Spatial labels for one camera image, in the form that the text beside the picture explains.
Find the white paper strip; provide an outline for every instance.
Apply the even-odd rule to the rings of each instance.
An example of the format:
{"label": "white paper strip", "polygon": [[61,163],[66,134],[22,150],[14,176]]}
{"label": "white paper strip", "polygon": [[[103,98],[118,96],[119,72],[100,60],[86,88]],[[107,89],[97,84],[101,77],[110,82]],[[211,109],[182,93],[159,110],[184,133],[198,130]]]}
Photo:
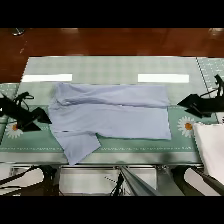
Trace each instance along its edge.
{"label": "white paper strip", "polygon": [[66,82],[72,81],[72,74],[24,75],[21,82]]}
{"label": "white paper strip", "polygon": [[183,74],[138,74],[138,82],[189,83],[189,75]]}

